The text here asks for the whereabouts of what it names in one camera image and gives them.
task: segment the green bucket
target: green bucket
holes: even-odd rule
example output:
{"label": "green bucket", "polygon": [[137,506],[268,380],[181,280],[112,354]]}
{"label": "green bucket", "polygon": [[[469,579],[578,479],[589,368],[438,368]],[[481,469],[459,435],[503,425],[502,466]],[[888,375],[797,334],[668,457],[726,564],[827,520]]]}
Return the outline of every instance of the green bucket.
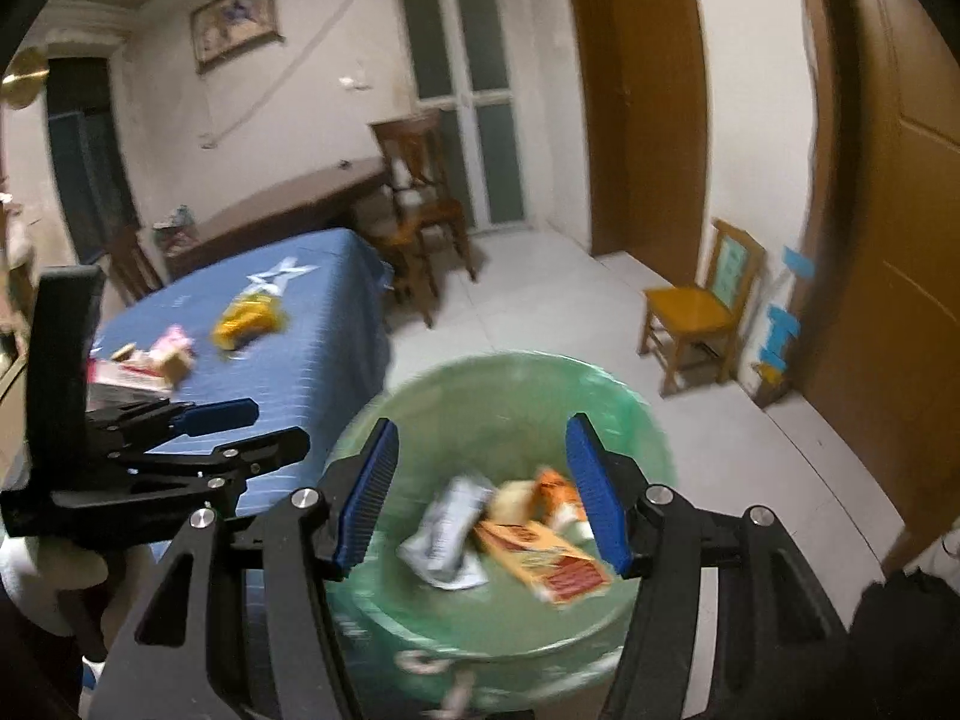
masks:
{"label": "green bucket", "polygon": [[[611,676],[636,581],[614,578],[603,595],[555,608],[483,553],[488,584],[455,591],[424,584],[397,557],[427,505],[458,474],[479,472],[499,485],[552,466],[569,478],[565,428],[578,412],[652,482],[675,483],[647,405],[600,368],[567,357],[507,352],[452,362],[382,394],[349,425],[335,459],[358,452],[381,416],[400,430],[400,462],[367,558],[347,581],[328,585],[349,661],[362,664],[352,667],[362,697],[393,688],[440,704],[456,675],[469,670],[472,707],[511,712]],[[596,555],[592,542],[579,546]],[[411,673],[398,665],[410,651],[450,666]]]}

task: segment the framed picture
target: framed picture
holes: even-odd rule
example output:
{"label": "framed picture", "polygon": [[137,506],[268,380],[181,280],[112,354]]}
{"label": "framed picture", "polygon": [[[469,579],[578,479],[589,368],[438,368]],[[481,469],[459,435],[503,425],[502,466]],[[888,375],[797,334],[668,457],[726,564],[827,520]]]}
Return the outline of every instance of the framed picture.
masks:
{"label": "framed picture", "polygon": [[283,40],[274,0],[214,0],[190,15],[198,73],[246,50]]}

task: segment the white plastic wrapper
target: white plastic wrapper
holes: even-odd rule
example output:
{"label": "white plastic wrapper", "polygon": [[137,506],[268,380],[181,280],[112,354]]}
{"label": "white plastic wrapper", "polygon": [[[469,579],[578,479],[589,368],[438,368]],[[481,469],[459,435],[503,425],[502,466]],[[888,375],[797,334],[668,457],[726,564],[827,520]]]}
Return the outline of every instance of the white plastic wrapper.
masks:
{"label": "white plastic wrapper", "polygon": [[482,477],[457,476],[427,507],[416,533],[397,554],[416,576],[441,590],[464,590],[486,584],[487,575],[467,536],[480,518],[493,485]]}

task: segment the chair backrest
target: chair backrest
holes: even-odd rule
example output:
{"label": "chair backrest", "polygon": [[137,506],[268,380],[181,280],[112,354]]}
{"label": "chair backrest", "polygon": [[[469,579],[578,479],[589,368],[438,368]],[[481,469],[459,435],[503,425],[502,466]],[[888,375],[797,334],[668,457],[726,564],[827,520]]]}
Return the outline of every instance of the chair backrest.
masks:
{"label": "chair backrest", "polygon": [[[410,173],[409,189],[433,188],[437,199],[450,197],[443,147],[440,145],[439,110],[377,122],[371,124],[370,129],[387,163],[392,166],[398,159]],[[394,186],[395,191],[404,189],[408,187]]]}
{"label": "chair backrest", "polygon": [[137,300],[163,288],[163,281],[140,248],[140,240],[133,227],[124,227],[107,244],[107,255],[110,258],[110,280],[120,293],[124,305],[133,305]]}
{"label": "chair backrest", "polygon": [[767,252],[749,233],[720,218],[713,226],[716,235],[706,287],[739,322]]}

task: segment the silver bolt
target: silver bolt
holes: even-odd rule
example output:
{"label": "silver bolt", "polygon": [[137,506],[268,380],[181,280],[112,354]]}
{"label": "silver bolt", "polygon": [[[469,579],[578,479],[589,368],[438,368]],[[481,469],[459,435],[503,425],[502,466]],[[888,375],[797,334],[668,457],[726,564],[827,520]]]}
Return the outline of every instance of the silver bolt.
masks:
{"label": "silver bolt", "polygon": [[216,518],[217,514],[213,509],[197,509],[193,514],[190,514],[190,527],[206,528],[212,525]]}
{"label": "silver bolt", "polygon": [[320,493],[314,488],[301,488],[290,496],[290,502],[298,509],[309,509],[320,500]]}
{"label": "silver bolt", "polygon": [[666,506],[673,501],[673,490],[663,485],[650,485],[647,488],[647,500],[656,506]]}
{"label": "silver bolt", "polygon": [[760,525],[761,528],[769,528],[776,522],[776,517],[774,517],[774,512],[771,512],[765,506],[755,506],[750,509],[750,522]]}

